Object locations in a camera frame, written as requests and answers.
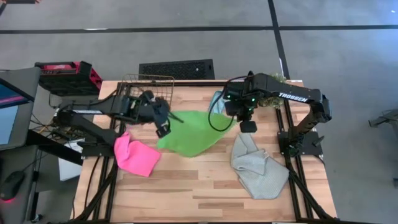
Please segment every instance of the red light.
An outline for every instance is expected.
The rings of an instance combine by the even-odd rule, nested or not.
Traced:
[[[6,203],[11,203],[15,198],[9,199],[9,200],[5,200],[4,202]]]

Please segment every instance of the gray cloth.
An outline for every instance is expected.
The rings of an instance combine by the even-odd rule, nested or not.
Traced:
[[[278,197],[289,178],[289,170],[269,157],[265,150],[258,150],[249,133],[236,137],[231,166],[254,199]]]

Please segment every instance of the desk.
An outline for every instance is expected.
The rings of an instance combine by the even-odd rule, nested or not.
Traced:
[[[116,89],[117,84],[118,81],[103,82],[99,98],[109,95]],[[303,86],[302,82],[297,81],[291,84]],[[220,89],[222,87],[219,86],[175,86],[172,110],[207,111],[214,92]],[[308,105],[293,101],[290,102],[290,108],[295,125],[309,112]],[[253,135],[257,146],[264,148],[275,160],[284,164],[276,136],[279,126],[275,109],[258,108],[253,120],[258,128]],[[288,127],[286,117],[284,121],[285,127]],[[107,116],[95,116],[94,122],[102,128],[109,128],[110,119]],[[132,132],[143,143],[152,147],[156,145],[158,139],[154,125],[134,126]],[[239,132],[239,125],[235,125],[223,139],[194,158],[182,157],[161,149],[162,157],[149,178],[119,170],[111,222],[295,221],[288,183],[274,200],[253,200],[238,182],[238,176],[230,166],[230,159],[232,146]],[[88,179],[95,160],[89,158],[83,163],[75,197],[76,214],[83,210]],[[323,164],[314,156],[302,156],[302,160],[309,191],[325,211],[335,217],[336,212]],[[88,194],[89,201],[98,188],[100,164],[93,175]],[[301,214],[305,217],[303,198],[299,189],[297,192]],[[104,217],[107,195],[105,192],[99,218]]]

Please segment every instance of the black floor stripe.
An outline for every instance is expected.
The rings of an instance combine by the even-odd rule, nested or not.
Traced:
[[[378,30],[398,29],[398,25],[356,25],[356,26],[280,26],[279,30]]]
[[[278,49],[278,54],[279,54],[280,62],[282,64],[283,73],[287,79],[290,79],[289,69],[287,68],[287,60],[286,60],[286,56],[285,56],[285,50],[284,50],[284,46],[282,44],[282,37],[280,36],[280,32],[279,32],[279,25],[278,25],[278,20],[277,20],[273,0],[268,0],[268,5],[269,5],[269,11],[271,13],[272,26],[274,28],[276,47]]]
[[[1,16],[2,12],[5,10],[6,6],[7,6],[7,4],[4,4],[4,3],[1,4],[1,6],[0,6],[0,16]]]
[[[272,29],[272,26],[143,27],[110,29],[0,30],[0,34],[108,34],[137,32],[259,31]]]

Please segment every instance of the green cloth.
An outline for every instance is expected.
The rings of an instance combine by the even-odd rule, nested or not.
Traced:
[[[173,112],[178,118],[184,121],[181,123],[170,119],[171,133],[157,142],[159,149],[175,151],[181,156],[193,157],[220,140],[232,125],[223,132],[214,130],[208,122],[208,112],[204,111],[176,111]],[[212,114],[211,124],[217,129],[224,129],[231,122],[231,118],[223,114]]]

